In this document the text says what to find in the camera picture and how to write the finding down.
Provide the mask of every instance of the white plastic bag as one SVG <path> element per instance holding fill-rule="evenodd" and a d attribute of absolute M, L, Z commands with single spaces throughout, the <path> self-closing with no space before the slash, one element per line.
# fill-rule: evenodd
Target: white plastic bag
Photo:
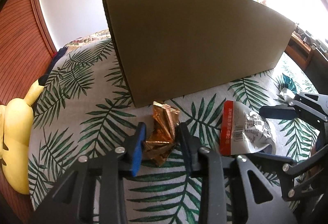
<path fill-rule="evenodd" d="M 261 150 L 268 154 L 276 153 L 273 124 L 243 103 L 226 101 L 223 106 L 220 153 L 240 155 Z"/>

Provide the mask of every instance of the bed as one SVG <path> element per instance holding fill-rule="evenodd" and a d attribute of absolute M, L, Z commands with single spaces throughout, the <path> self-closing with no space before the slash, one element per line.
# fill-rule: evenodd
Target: bed
<path fill-rule="evenodd" d="M 97 157 L 134 134 L 139 121 L 153 127 L 152 107 L 135 108 L 124 83 L 108 30 L 79 38 L 54 66 L 38 101 L 30 140 L 28 177 L 34 209 L 54 182 L 80 155 Z M 262 105 L 284 103 L 279 97 L 287 78 L 297 91 L 317 93 L 304 72 L 283 53 L 277 66 L 198 93 L 166 101 L 181 110 L 191 134 L 217 149 L 223 103 L 240 101 L 258 111 Z M 272 120 L 277 133 L 277 154 L 306 159 L 317 131 L 299 119 Z M 265 174 L 279 191 L 276 175 Z M 228 220 L 231 206 L 228 195 Z M 196 223 L 201 182 L 186 177 L 177 147 L 161 167 L 144 162 L 137 177 L 124 181 L 130 222 Z M 94 223 L 98 223 L 95 199 Z"/>

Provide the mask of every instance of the cardboard box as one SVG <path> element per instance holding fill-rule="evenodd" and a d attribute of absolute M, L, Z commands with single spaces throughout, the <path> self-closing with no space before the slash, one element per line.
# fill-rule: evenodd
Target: cardboard box
<path fill-rule="evenodd" d="M 103 0 L 136 107 L 274 68 L 295 24 L 252 0 Z"/>

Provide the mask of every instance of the crumpled foil wrapper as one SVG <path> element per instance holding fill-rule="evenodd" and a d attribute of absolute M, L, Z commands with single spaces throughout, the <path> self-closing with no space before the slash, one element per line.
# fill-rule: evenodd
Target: crumpled foil wrapper
<path fill-rule="evenodd" d="M 144 142 L 144 160 L 153 160 L 162 166 L 175 142 L 175 127 L 179 124 L 180 111 L 170 105 L 153 102 L 154 130 Z"/>

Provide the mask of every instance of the screw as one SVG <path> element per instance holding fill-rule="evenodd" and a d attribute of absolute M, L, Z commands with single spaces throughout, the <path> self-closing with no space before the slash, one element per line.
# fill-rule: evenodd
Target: screw
<path fill-rule="evenodd" d="M 78 161 L 81 163 L 87 162 L 88 157 L 86 155 L 79 156 Z"/>
<path fill-rule="evenodd" d="M 283 171 L 288 171 L 289 170 L 289 165 L 288 164 L 284 164 L 283 166 L 282 166 L 282 170 Z"/>
<path fill-rule="evenodd" d="M 239 155 L 239 156 L 237 156 L 237 158 L 239 160 L 241 160 L 242 162 L 246 162 L 247 161 L 247 158 L 244 155 Z"/>
<path fill-rule="evenodd" d="M 210 152 L 210 149 L 206 146 L 202 146 L 200 149 L 199 149 L 199 152 L 202 153 L 202 154 L 208 154 Z"/>
<path fill-rule="evenodd" d="M 123 153 L 125 153 L 125 148 L 123 146 L 116 147 L 115 148 L 115 153 L 123 154 Z"/>
<path fill-rule="evenodd" d="M 289 198 L 292 198 L 295 194 L 295 190 L 294 189 L 291 189 L 289 192 L 288 192 L 288 197 Z"/>

